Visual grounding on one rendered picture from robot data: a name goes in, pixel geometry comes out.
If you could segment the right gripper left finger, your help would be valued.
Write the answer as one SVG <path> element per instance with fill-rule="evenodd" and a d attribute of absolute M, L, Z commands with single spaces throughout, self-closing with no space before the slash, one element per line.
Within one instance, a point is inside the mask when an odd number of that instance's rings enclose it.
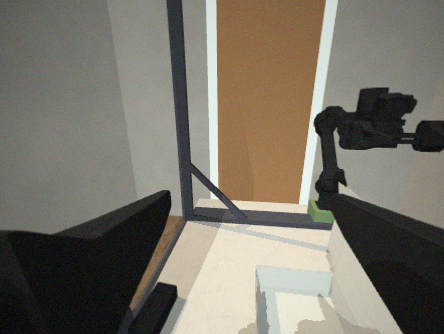
<path fill-rule="evenodd" d="M 161 190 L 56 235 L 0 230 L 0 292 L 35 334 L 117 334 L 171 205 Z"/>

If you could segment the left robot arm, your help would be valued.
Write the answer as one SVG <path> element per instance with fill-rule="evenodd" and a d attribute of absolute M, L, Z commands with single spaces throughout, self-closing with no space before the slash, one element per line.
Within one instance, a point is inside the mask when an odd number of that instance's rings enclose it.
<path fill-rule="evenodd" d="M 413 112 L 417 104 L 414 95 L 386 93 L 388 91 L 388 87 L 360 89 L 356 112 L 346 113 L 340 106 L 329 106 L 316 115 L 313 125 L 321 139 L 323 160 L 323 171 L 315 183 L 315 190 L 319 194 L 319 199 L 315 203 L 319 210 L 331 211 L 332 197 L 335 193 L 339 193 L 338 182 L 347 187 L 345 172 L 337 165 L 335 129 L 337 128 L 340 136 L 341 125 L 345 120 L 367 120 L 373 126 L 376 126 L 378 121 L 403 121 L 402 126 L 404 126 L 406 120 L 401 118 Z"/>

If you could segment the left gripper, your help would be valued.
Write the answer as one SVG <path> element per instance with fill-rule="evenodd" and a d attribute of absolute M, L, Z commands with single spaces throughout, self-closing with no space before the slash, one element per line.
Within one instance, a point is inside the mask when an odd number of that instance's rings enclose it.
<path fill-rule="evenodd" d="M 376 126 L 372 126 L 367 120 L 345 120 L 341 126 L 339 146 L 347 150 L 367 150 L 412 144 L 413 150 L 420 152 L 444 150 L 444 121 L 422 120 L 417 124 L 415 133 L 404 133 L 402 123 L 403 121 L 378 121 Z"/>

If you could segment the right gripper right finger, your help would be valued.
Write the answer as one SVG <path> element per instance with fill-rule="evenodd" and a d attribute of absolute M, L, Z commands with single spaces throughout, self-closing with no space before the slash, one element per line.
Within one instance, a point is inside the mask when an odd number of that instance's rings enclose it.
<path fill-rule="evenodd" d="M 444 334 L 444 229 L 336 193 L 331 212 L 403 334 Z"/>

